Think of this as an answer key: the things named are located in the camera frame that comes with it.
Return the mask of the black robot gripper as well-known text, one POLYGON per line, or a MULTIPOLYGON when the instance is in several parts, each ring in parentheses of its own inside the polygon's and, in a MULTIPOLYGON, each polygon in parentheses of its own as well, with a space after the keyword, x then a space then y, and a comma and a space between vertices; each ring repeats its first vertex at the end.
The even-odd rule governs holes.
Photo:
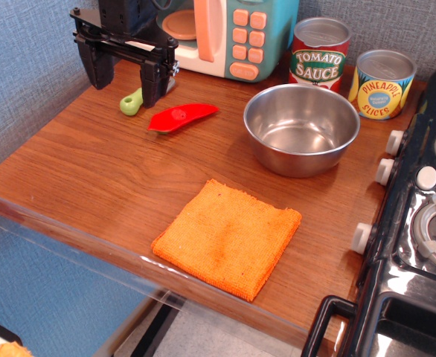
POLYGON ((99 1, 97 9, 75 7, 77 43, 89 82, 104 89, 114 78, 113 57, 141 64, 143 106, 152 108, 166 95, 170 79, 179 71, 178 41, 158 25, 158 12, 170 1, 99 1))

